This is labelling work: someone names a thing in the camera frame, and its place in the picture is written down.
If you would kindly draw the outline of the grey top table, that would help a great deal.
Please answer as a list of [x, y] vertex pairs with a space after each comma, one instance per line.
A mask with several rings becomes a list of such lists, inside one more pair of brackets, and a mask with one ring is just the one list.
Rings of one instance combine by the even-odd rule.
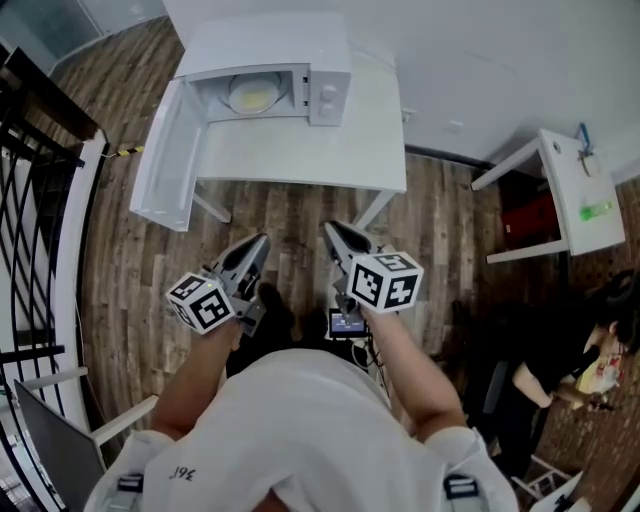
[[76, 426], [36, 396], [44, 387], [79, 379], [78, 367], [26, 382], [14, 382], [20, 409], [39, 461], [69, 512], [83, 512], [95, 485], [106, 473], [101, 446], [150, 413], [152, 395], [95, 431]]

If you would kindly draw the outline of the person's left black shoe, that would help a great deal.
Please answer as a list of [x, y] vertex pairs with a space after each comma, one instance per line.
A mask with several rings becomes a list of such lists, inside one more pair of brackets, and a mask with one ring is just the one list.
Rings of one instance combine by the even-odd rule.
[[295, 325], [295, 317], [285, 304], [277, 288], [271, 283], [261, 283], [258, 288], [259, 298], [271, 317], [284, 328], [291, 330]]

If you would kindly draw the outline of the person's right black shoe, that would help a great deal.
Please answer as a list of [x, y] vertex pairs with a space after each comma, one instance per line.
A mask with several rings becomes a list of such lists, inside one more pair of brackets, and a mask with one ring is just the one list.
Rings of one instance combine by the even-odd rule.
[[328, 319], [322, 308], [314, 308], [301, 324], [300, 343], [305, 347], [315, 347], [323, 343], [328, 330]]

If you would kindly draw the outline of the small white table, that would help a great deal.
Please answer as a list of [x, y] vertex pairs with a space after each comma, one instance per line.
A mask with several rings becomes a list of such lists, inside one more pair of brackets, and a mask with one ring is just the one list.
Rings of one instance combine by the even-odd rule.
[[561, 252], [572, 256], [594, 252], [625, 241], [614, 180], [595, 152], [583, 142], [541, 129], [536, 137], [471, 183], [479, 191], [537, 155], [549, 185], [559, 238], [521, 249], [490, 254], [489, 264]]

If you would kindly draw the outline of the person's black trousers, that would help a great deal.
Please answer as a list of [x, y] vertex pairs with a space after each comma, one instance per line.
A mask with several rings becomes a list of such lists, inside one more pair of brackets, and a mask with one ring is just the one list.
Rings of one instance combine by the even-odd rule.
[[315, 347], [305, 347], [300, 340], [294, 341], [290, 332], [285, 332], [278, 325], [268, 325], [265, 322], [253, 337], [243, 334], [239, 347], [233, 350], [226, 363], [228, 377], [239, 374], [259, 359], [275, 353], [293, 349], [310, 349], [330, 353], [363, 370], [367, 369], [367, 352], [348, 340], [329, 339]]

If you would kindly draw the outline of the yellow box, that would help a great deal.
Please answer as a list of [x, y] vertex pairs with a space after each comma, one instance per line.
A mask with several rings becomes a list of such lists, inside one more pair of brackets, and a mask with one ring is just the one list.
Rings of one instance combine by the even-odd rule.
[[585, 394], [605, 395], [620, 385], [621, 355], [600, 357], [576, 381], [576, 388]]

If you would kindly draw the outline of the person's white shirt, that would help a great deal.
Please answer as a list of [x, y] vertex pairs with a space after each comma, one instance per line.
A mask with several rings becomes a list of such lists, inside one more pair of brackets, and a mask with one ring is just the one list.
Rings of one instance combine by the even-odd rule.
[[85, 512], [518, 512], [479, 434], [411, 438], [365, 372], [329, 353], [267, 355], [174, 441], [132, 434]]

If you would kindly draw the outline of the pale yellow shredded food pile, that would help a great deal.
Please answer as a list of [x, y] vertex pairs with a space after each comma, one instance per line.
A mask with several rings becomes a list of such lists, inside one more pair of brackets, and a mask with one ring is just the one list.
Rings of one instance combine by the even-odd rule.
[[257, 114], [268, 110], [277, 100], [277, 94], [272, 91], [248, 91], [239, 97], [239, 106], [248, 114]]

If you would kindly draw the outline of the small black screen device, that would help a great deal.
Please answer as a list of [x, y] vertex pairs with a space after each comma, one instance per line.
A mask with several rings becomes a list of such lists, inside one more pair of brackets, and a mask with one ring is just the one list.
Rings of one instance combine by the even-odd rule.
[[360, 316], [345, 318], [340, 309], [331, 308], [328, 318], [331, 339], [362, 339], [369, 333], [366, 321]]

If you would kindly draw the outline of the black stair railing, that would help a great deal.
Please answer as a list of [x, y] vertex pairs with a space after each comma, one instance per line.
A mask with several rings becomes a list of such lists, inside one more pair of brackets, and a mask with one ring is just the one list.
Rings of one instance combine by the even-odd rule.
[[[14, 382], [86, 367], [82, 272], [108, 142], [99, 125], [20, 49], [0, 48], [0, 510], [69, 512], [39, 461]], [[89, 375], [36, 392], [94, 431]]]

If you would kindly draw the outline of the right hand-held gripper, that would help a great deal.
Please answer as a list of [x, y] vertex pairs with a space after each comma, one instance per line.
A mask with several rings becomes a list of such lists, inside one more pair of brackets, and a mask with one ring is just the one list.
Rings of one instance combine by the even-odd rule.
[[342, 221], [326, 222], [323, 237], [330, 259], [345, 272], [334, 287], [347, 324], [363, 320], [361, 307], [382, 314], [415, 306], [424, 269], [408, 253], [369, 254], [369, 235]]

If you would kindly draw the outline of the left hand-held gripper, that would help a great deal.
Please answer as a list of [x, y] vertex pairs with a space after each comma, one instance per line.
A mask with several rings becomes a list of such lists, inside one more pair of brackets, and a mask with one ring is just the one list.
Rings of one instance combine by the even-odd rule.
[[180, 321], [198, 334], [235, 319], [253, 336], [265, 314], [256, 289], [269, 251], [267, 234], [247, 236], [225, 249], [210, 270], [186, 273], [165, 297]]

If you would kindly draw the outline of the person's right forearm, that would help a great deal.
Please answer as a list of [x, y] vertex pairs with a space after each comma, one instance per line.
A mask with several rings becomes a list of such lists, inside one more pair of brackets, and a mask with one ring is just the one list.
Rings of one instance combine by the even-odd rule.
[[419, 348], [399, 316], [362, 310], [397, 399], [413, 423], [418, 440], [450, 427], [467, 426], [456, 389]]

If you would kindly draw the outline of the white microwave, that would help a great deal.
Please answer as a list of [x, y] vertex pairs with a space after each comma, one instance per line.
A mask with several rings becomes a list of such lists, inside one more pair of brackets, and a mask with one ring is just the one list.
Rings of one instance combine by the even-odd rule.
[[[275, 72], [280, 96], [257, 115], [235, 113], [229, 84]], [[346, 26], [336, 12], [267, 13], [213, 19], [196, 29], [155, 112], [129, 209], [174, 231], [188, 228], [205, 135], [213, 123], [304, 118], [342, 122], [351, 81]]]

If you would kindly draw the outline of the frosted glass partition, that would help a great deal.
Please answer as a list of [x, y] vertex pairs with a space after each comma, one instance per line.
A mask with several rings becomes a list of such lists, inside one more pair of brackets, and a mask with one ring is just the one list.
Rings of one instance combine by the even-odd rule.
[[0, 45], [48, 74], [81, 49], [165, 16], [163, 0], [0, 0]]

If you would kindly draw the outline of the white plate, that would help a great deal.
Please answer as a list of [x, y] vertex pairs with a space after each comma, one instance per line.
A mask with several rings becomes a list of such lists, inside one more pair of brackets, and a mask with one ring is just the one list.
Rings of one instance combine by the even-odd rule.
[[257, 113], [248, 114], [242, 111], [239, 106], [239, 97], [243, 92], [248, 91], [272, 91], [277, 94], [278, 101], [280, 96], [281, 76], [275, 72], [256, 73], [247, 75], [238, 75], [232, 79], [229, 84], [228, 103], [230, 108], [240, 115], [257, 115], [267, 110]]

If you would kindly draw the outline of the blue handled tool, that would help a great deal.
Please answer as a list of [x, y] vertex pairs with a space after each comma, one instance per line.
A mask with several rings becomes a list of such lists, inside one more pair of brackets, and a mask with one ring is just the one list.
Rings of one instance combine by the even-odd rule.
[[581, 149], [578, 151], [578, 160], [582, 165], [585, 174], [593, 177], [601, 172], [598, 156], [595, 154], [594, 146], [584, 122], [578, 126], [577, 138], [581, 143]]

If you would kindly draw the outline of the green bottle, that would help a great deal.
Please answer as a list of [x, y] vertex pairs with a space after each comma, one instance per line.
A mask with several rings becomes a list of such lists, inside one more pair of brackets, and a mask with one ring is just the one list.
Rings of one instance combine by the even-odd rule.
[[612, 209], [612, 201], [600, 201], [594, 204], [582, 206], [580, 208], [579, 215], [582, 221], [589, 221], [608, 214]]

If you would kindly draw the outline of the person's black shoe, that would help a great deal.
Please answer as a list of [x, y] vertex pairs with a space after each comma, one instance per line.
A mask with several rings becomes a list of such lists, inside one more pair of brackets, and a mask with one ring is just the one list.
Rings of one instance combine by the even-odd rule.
[[291, 330], [295, 325], [295, 317], [285, 304], [277, 288], [271, 283], [261, 283], [258, 288], [259, 298], [271, 317], [284, 328]]
[[300, 343], [305, 347], [315, 347], [323, 343], [328, 330], [328, 319], [322, 308], [314, 308], [301, 324]]

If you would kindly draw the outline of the red box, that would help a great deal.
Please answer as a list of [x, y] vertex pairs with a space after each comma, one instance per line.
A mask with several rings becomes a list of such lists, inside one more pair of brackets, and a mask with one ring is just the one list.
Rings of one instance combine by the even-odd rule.
[[549, 191], [504, 212], [502, 222], [508, 249], [520, 249], [561, 238], [553, 197]]

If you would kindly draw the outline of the person's left forearm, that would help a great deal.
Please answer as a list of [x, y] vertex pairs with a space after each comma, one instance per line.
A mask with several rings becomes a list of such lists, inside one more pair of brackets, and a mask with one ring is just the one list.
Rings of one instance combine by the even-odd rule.
[[205, 335], [194, 333], [183, 364], [160, 394], [150, 428], [173, 440], [186, 436], [217, 394], [226, 362], [242, 329], [229, 320]]

